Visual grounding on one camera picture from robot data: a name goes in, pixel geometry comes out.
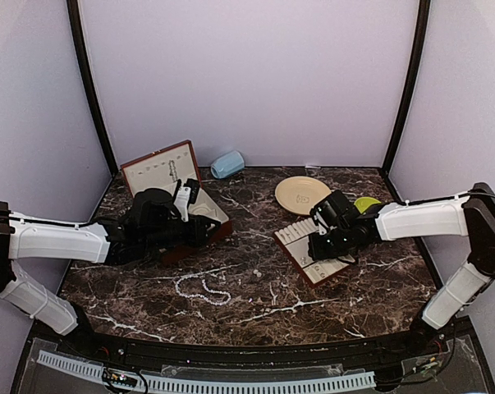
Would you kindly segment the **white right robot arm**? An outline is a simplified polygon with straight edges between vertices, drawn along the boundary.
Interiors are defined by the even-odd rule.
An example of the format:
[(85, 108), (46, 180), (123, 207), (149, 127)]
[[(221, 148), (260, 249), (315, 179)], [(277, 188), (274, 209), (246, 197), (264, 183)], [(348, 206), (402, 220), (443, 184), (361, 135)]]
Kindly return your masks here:
[(419, 201), (371, 204), (359, 211), (339, 190), (310, 211), (318, 229), (309, 235), (312, 260), (356, 254), (381, 241), (425, 236), (464, 236), (470, 254), (426, 304), (418, 325), (403, 339), (409, 355), (420, 356), (469, 301), (495, 279), (495, 194), (485, 183), (456, 195)]

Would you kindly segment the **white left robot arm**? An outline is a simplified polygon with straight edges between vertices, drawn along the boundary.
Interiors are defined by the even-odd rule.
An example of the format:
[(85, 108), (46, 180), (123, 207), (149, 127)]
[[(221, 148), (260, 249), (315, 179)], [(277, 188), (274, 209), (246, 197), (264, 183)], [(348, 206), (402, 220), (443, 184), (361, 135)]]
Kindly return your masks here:
[(61, 222), (12, 212), (0, 201), (0, 299), (68, 337), (83, 358), (100, 351), (82, 308), (59, 298), (18, 264), (20, 259), (73, 259), (109, 266), (150, 252), (207, 245), (225, 228), (227, 215), (203, 191), (150, 188), (137, 193), (119, 218)]

